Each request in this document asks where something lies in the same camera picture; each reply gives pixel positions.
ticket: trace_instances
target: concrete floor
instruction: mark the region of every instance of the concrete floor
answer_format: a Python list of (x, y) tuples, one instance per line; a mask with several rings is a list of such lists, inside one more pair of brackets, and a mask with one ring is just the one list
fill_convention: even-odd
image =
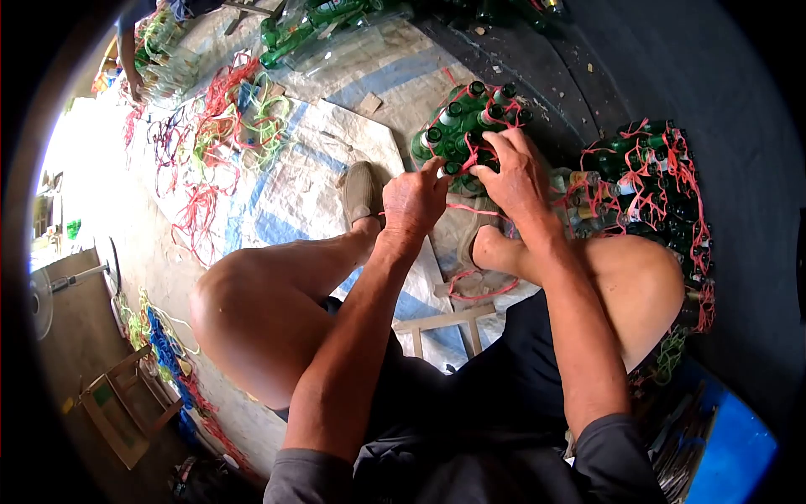
[[(64, 212), (81, 217), (80, 238), (109, 235), (114, 240), (129, 305), (137, 305), (142, 286), (152, 303), (174, 318), (188, 320), (189, 292), (205, 270), (189, 252), (173, 244), (170, 223), (135, 172), (125, 170), (120, 130), (98, 126), (122, 124), (119, 116), (126, 113), (125, 107), (110, 108), (100, 100), (77, 101), (65, 116), (70, 127), (57, 128), (61, 135), (69, 135), (68, 141), (52, 141), (72, 146), (73, 152), (65, 148), (68, 150), (53, 156), (49, 165), (63, 160)], [(97, 148), (85, 148), (89, 145)], [(197, 348), (187, 327), (176, 324), (176, 330), (187, 348)], [(251, 468), (268, 477), (285, 435), (285, 423), (236, 388), (203, 353), (190, 358), (201, 394), (219, 408), (222, 429), (246, 455)], [(206, 438), (224, 453), (215, 439)]]

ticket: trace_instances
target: bundle of bottles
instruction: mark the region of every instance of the bundle of bottles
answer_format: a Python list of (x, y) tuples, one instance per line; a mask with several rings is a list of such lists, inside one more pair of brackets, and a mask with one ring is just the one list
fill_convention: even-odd
[(173, 110), (197, 83), (199, 55), (177, 46), (186, 29), (166, 6), (140, 26), (135, 37), (135, 68), (143, 77), (140, 93), (146, 103)]
[(705, 332), (713, 322), (713, 241), (686, 130), (645, 119), (617, 133), (584, 149), (579, 171), (550, 172), (555, 209), (576, 238), (626, 233), (668, 247), (687, 291), (673, 330)]
[(502, 131), (529, 123), (534, 115), (515, 100), (514, 84), (485, 85), (473, 81), (457, 85), (437, 107), (427, 126), (414, 134), (409, 146), (417, 166), (434, 156), (447, 160), (445, 174), (455, 176), (450, 191), (466, 197), (485, 194), (479, 179), (467, 168), (486, 165), (498, 172), (501, 167), (492, 147), (483, 141), (483, 131)]
[(279, 21), (266, 18), (260, 24), (266, 46), (260, 63), (266, 69), (283, 64), (297, 71), (332, 64), (369, 40), (366, 30), (412, 17), (411, 5), (399, 0), (290, 0)]

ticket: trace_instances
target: foot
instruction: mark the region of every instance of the foot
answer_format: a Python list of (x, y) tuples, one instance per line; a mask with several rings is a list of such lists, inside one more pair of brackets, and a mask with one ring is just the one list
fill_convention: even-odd
[(380, 224), (378, 214), (384, 209), (383, 193), (372, 172), (372, 165), (367, 161), (359, 161), (347, 170), (342, 186), (342, 203), (352, 228), (355, 229), (355, 223), (367, 217)]
[(529, 249), (523, 240), (513, 240), (494, 226), (482, 226), (472, 244), (473, 262), (481, 269), (492, 269), (520, 277), (520, 264), (527, 260)]

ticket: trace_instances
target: wooden stool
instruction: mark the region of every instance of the wooden stool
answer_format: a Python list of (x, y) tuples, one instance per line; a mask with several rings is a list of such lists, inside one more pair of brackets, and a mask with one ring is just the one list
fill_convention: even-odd
[[(93, 420), (101, 435), (112, 447), (127, 468), (132, 469), (148, 450), (148, 445), (164, 425), (182, 408), (178, 399), (165, 409), (151, 425), (147, 425), (134, 408), (127, 391), (140, 378), (138, 361), (148, 355), (150, 345), (123, 359), (120, 364), (103, 373), (81, 393), (81, 404)], [(118, 381), (126, 369), (134, 368), (135, 375), (124, 382)]]

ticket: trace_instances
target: leg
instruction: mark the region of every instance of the leg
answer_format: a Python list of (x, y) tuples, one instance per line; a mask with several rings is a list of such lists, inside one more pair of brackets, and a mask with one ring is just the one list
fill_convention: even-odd
[[(631, 371), (660, 341), (683, 303), (683, 275), (668, 250), (637, 236), (573, 240), (572, 247), (588, 271), (610, 325), (621, 342)], [(473, 260), (540, 285), (541, 265), (520, 240), (497, 229), (479, 229)]]
[(380, 223), (357, 219), (329, 240), (232, 252), (202, 276), (190, 298), (195, 336), (239, 388), (266, 406), (288, 407), (332, 318), (320, 306), (372, 252)]

